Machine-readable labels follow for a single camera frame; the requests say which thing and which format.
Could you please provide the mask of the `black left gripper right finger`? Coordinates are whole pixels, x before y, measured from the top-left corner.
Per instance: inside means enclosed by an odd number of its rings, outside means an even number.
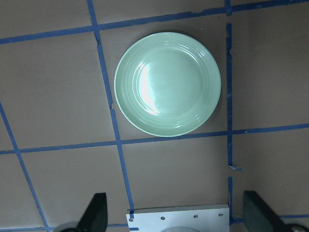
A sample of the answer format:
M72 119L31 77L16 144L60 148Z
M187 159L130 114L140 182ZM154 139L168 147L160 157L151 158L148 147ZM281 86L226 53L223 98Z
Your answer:
M249 232L293 231L255 191L244 191L242 215Z

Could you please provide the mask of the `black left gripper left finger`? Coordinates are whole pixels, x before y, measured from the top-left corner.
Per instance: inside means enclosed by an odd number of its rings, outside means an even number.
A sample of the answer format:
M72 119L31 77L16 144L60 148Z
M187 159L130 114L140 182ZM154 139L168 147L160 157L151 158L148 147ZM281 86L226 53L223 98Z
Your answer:
M76 227L78 232L105 232L107 229L106 193L94 194Z

